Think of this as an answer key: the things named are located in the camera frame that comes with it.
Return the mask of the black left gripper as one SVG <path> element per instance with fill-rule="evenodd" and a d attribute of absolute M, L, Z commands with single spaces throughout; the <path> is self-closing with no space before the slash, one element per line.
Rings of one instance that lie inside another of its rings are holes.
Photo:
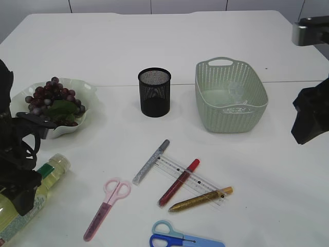
<path fill-rule="evenodd" d="M 34 170 L 41 138 L 37 125 L 12 117 L 12 85 L 13 72 L 1 61 L 1 194 L 24 216 L 32 210 L 41 184 L 41 175 Z"/>

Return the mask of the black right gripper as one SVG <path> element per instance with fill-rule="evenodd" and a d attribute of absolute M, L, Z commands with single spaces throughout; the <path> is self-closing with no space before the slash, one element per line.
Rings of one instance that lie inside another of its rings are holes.
<path fill-rule="evenodd" d="M 328 79 L 303 88 L 293 101 L 297 116 L 291 133 L 300 145 L 328 132 Z"/>

